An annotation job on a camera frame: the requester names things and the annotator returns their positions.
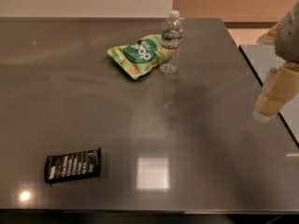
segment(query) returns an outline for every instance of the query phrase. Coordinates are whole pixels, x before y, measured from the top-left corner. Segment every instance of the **bottle cap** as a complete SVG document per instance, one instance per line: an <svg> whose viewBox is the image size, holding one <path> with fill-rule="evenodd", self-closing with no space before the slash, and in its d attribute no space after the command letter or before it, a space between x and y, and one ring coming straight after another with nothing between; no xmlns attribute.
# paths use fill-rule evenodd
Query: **bottle cap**
<svg viewBox="0 0 299 224"><path fill-rule="evenodd" d="M170 11L169 16L170 16L171 18L178 18L178 17L179 17L179 11L177 11L177 10L172 10L172 11Z"/></svg>
<svg viewBox="0 0 299 224"><path fill-rule="evenodd" d="M261 114L256 109L254 109L252 115L253 115L254 119L259 121L259 122L268 122L269 120L271 120L273 118L273 117L269 117L269 116Z"/></svg>

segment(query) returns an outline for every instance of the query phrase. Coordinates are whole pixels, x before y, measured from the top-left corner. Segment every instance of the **black snack bar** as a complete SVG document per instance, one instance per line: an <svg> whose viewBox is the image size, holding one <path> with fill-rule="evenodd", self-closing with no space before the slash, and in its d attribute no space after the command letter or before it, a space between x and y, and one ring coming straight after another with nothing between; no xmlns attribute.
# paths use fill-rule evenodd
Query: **black snack bar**
<svg viewBox="0 0 299 224"><path fill-rule="evenodd" d="M57 156L47 156L46 183L58 183L100 175L101 148Z"/></svg>

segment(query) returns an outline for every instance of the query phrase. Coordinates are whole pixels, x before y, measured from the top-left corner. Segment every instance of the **green snack bag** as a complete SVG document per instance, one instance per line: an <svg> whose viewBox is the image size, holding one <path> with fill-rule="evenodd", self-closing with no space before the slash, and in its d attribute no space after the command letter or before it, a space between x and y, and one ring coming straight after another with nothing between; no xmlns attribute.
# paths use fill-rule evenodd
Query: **green snack bag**
<svg viewBox="0 0 299 224"><path fill-rule="evenodd" d="M114 47L107 53L133 79L147 74L165 57L165 50L161 47L161 35L147 35L138 40L137 44Z"/></svg>

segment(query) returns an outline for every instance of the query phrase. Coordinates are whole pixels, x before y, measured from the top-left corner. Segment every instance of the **water bottle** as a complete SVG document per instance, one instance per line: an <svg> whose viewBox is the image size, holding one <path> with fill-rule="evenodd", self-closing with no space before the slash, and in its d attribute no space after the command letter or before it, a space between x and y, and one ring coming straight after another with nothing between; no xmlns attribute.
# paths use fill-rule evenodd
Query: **water bottle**
<svg viewBox="0 0 299 224"><path fill-rule="evenodd" d="M160 64L160 70L166 74L174 73L178 67L179 46L183 31L178 17L179 12L172 10L163 25L161 45L166 59Z"/></svg>

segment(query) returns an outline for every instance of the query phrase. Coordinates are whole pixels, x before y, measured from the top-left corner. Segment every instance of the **chip bag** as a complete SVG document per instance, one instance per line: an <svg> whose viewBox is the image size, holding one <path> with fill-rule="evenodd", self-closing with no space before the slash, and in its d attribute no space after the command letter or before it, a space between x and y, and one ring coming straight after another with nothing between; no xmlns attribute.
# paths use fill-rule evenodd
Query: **chip bag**
<svg viewBox="0 0 299 224"><path fill-rule="evenodd" d="M161 35L147 35L134 45L114 47L107 53L132 79L144 76L167 57L166 49L161 46Z"/></svg>

